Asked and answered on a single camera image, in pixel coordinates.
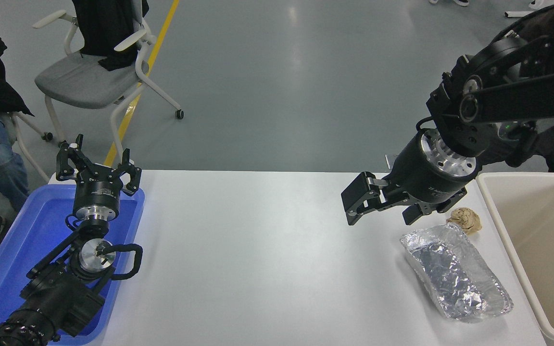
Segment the chair seat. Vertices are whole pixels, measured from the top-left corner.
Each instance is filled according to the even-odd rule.
[[[134,66],[108,71],[97,62],[104,57],[74,52],[57,61],[36,79],[46,96],[79,108],[104,108],[138,83]],[[143,72],[148,64],[143,62]]]

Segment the aluminum foil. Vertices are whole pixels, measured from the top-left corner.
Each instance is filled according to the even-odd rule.
[[[512,300],[460,226],[415,230],[401,237],[407,261],[439,311],[448,318],[480,322],[512,310]]]

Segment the gray floor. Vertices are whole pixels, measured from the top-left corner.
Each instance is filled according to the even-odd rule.
[[[425,101],[462,53],[476,53],[512,22],[504,11],[529,0],[181,0],[152,79],[185,110],[145,91],[123,140],[143,169],[381,172],[428,115]],[[150,0],[155,34],[171,6]],[[68,28],[31,24],[70,1],[0,0],[0,36],[9,82],[36,122],[52,131],[33,79],[63,57]],[[73,42],[81,47],[82,40]],[[104,110],[55,103],[69,138],[103,162],[112,140]],[[48,173],[57,147],[24,127]],[[505,164],[485,171],[512,170]],[[521,171],[545,171],[536,158]],[[28,166],[29,184],[43,181]],[[0,212],[13,213],[4,199]]]

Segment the white tabletop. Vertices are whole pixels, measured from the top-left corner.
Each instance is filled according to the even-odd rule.
[[[340,193],[355,177],[143,171],[143,263],[92,344],[545,344],[475,182],[458,206],[481,216],[471,241],[514,309],[465,324],[440,315],[399,243],[446,215],[406,226],[392,208],[348,226]]]

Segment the beige plastic bin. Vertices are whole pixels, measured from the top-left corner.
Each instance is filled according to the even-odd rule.
[[[477,183],[545,340],[554,345],[554,173],[482,173]]]

